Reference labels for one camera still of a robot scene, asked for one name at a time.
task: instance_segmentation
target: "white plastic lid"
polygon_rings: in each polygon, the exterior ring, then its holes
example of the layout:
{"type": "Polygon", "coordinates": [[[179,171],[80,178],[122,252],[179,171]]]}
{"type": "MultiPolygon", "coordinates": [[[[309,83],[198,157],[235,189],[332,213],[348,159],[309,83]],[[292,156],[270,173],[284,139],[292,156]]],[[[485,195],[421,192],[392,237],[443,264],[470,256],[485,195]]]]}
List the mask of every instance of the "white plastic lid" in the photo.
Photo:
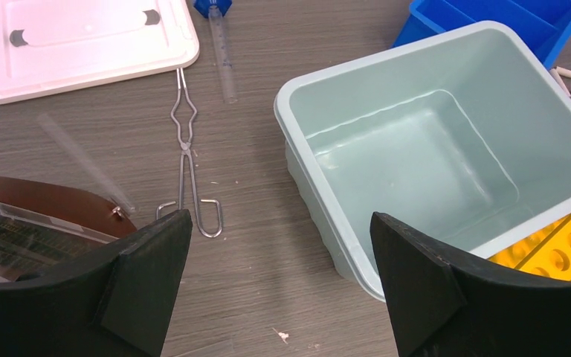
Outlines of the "white plastic lid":
{"type": "Polygon", "coordinates": [[[0,0],[0,104],[187,67],[179,0],[0,0]]]}

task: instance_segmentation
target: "plastic bin rim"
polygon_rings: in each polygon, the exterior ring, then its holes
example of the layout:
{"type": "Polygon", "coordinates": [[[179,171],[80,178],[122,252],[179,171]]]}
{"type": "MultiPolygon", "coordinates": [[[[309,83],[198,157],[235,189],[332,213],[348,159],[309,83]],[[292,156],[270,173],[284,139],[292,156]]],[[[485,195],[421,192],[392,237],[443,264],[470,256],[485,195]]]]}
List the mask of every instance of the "plastic bin rim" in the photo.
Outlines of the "plastic bin rim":
{"type": "MultiPolygon", "coordinates": [[[[424,0],[415,0],[415,1],[411,2],[410,5],[408,6],[408,10],[410,11],[410,15],[415,16],[417,19],[419,19],[419,21],[425,23],[429,28],[435,30],[437,33],[446,32],[443,29],[443,27],[441,27],[441,25],[432,21],[429,17],[425,16],[420,11],[417,11],[417,7],[421,6],[421,4],[423,4],[423,3],[424,3],[424,0]]],[[[471,17],[465,15],[464,13],[461,13],[461,14],[466,16],[468,19],[471,19],[471,17]]]]}
{"type": "MultiPolygon", "coordinates": [[[[335,229],[338,235],[345,239],[344,242],[341,242],[339,239],[339,245],[343,249],[343,253],[345,257],[349,261],[351,267],[355,267],[354,275],[358,282],[365,288],[365,290],[371,294],[374,298],[379,300],[384,299],[384,292],[381,289],[381,283],[377,280],[372,282],[371,280],[374,277],[378,277],[375,273],[375,270],[370,264],[370,261],[367,260],[367,263],[359,263],[355,261],[351,261],[351,257],[348,251],[344,251],[345,245],[348,245],[349,251],[361,251],[364,253],[363,248],[361,247],[357,237],[355,237],[355,232],[351,229],[351,226],[347,224],[346,216],[341,209],[341,206],[338,204],[338,199],[336,198],[335,194],[332,192],[331,188],[329,188],[329,183],[325,178],[325,175],[322,172],[322,169],[314,159],[314,154],[312,149],[309,147],[306,137],[303,134],[301,128],[299,127],[296,118],[294,117],[294,113],[290,108],[290,99],[293,93],[301,87],[310,85],[312,83],[319,82],[321,80],[326,80],[330,77],[336,77],[340,74],[357,70],[359,68],[367,67],[368,65],[374,65],[379,62],[384,62],[387,60],[391,60],[396,57],[404,56],[405,54],[409,54],[412,52],[416,52],[425,48],[429,48],[433,45],[438,45],[443,42],[448,42],[451,40],[455,40],[464,36],[467,36],[471,33],[479,33],[483,30],[497,30],[502,34],[506,35],[521,51],[529,61],[532,62],[534,67],[538,70],[539,75],[542,76],[544,82],[552,88],[552,90],[558,94],[561,98],[562,103],[571,111],[571,99],[569,99],[561,90],[559,85],[553,80],[550,76],[548,71],[543,67],[541,62],[535,57],[535,55],[531,52],[531,50],[524,44],[522,39],[508,26],[503,25],[499,22],[495,21],[481,21],[475,22],[474,24],[464,26],[462,28],[457,28],[455,30],[447,31],[432,37],[428,37],[426,39],[422,39],[416,42],[411,42],[403,46],[399,46],[397,48],[391,48],[386,51],[379,52],[377,54],[372,54],[366,57],[362,57],[359,59],[354,59],[349,62],[341,63],[339,65],[335,65],[329,68],[325,68],[316,72],[312,72],[310,74],[305,74],[303,76],[294,78],[289,80],[277,93],[277,97],[275,98],[274,108],[275,112],[278,113],[277,119],[281,129],[285,135],[286,140],[288,141],[288,145],[292,148],[295,157],[300,162],[301,166],[304,168],[304,173],[307,176],[312,188],[314,188],[317,192],[316,194],[322,199],[322,202],[325,202],[324,206],[326,208],[327,213],[329,214],[329,220],[335,226],[335,229]]],[[[571,205],[571,199],[566,200],[565,202],[569,202],[571,205]]],[[[558,214],[557,207],[553,207],[547,210],[544,213],[540,213],[533,219],[529,220],[531,225],[540,225],[542,222],[545,222],[545,218],[547,216],[554,216],[558,214]]],[[[537,227],[534,231],[538,231],[542,229],[542,227],[537,227]]],[[[486,251],[489,248],[493,248],[496,246],[494,241],[497,239],[501,239],[502,237],[509,236],[513,237],[512,234],[515,234],[516,237],[525,237],[519,236],[518,234],[522,233],[520,231],[520,227],[514,227],[511,230],[501,234],[496,239],[493,239],[490,242],[481,245],[471,253],[484,257],[486,251]]]]}

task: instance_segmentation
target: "clear plastic container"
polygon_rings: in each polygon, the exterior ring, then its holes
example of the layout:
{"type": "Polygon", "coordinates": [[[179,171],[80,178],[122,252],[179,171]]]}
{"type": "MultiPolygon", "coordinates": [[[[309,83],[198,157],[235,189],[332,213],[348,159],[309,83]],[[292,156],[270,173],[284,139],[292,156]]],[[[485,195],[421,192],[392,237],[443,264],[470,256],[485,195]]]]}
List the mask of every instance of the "clear plastic container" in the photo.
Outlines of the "clear plastic container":
{"type": "Polygon", "coordinates": [[[117,238],[0,203],[0,283],[62,263],[117,238]]]}

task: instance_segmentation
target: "blue plastic crate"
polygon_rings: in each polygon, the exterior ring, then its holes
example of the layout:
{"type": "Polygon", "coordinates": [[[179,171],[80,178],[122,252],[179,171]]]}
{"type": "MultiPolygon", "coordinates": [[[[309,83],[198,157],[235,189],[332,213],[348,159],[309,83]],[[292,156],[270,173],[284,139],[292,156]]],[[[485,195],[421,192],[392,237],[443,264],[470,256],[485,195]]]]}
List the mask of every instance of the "blue plastic crate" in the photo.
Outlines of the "blue plastic crate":
{"type": "Polygon", "coordinates": [[[571,0],[415,0],[393,47],[482,20],[512,28],[551,68],[571,35],[571,0]]]}

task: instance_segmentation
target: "plastic syringe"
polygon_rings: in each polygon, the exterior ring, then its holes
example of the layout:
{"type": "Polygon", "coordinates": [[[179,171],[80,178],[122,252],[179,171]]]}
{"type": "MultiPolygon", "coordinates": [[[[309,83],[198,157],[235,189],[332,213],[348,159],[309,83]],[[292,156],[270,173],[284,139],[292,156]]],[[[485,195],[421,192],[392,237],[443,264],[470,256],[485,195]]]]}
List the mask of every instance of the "plastic syringe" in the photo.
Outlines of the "plastic syringe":
{"type": "Polygon", "coordinates": [[[216,66],[220,75],[222,96],[225,103],[235,103],[237,101],[237,92],[233,78],[233,64],[230,61],[228,53],[228,41],[224,21],[224,16],[232,4],[233,2],[231,0],[195,0],[193,2],[193,6],[197,11],[200,12],[204,18],[209,19],[211,36],[213,37],[213,47],[216,51],[216,66]]]}

